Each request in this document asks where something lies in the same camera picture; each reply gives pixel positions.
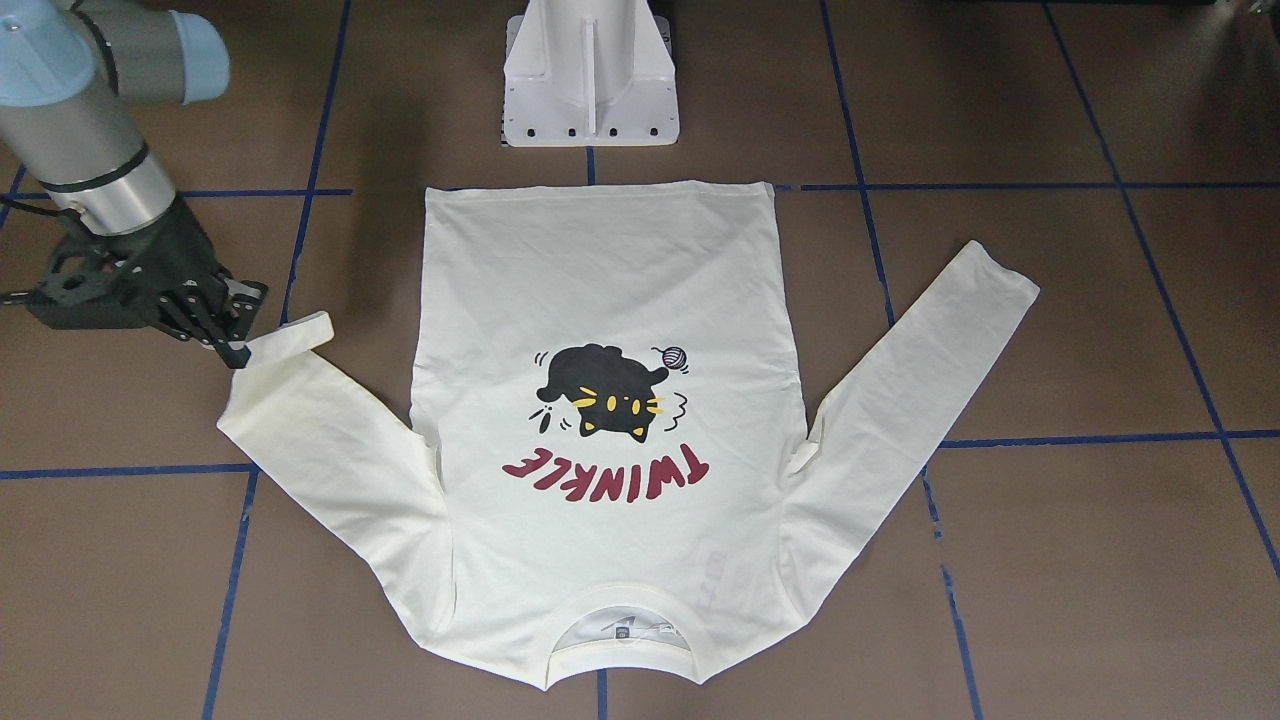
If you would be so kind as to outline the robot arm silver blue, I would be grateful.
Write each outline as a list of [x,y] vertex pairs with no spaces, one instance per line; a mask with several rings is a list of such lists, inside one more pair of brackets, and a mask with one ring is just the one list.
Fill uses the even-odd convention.
[[1,19],[3,142],[65,232],[38,283],[3,302],[59,331],[152,327],[246,366],[268,287],[218,260],[129,113],[220,97],[230,58],[218,29],[137,1],[5,1]]

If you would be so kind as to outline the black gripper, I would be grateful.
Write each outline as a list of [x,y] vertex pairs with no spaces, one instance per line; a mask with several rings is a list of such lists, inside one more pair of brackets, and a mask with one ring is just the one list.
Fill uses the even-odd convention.
[[212,350],[230,369],[248,365],[246,338],[269,287],[223,275],[212,242],[183,200],[150,224],[96,234],[70,209],[56,211],[65,237],[102,251],[102,290],[92,301],[99,329],[155,327]]

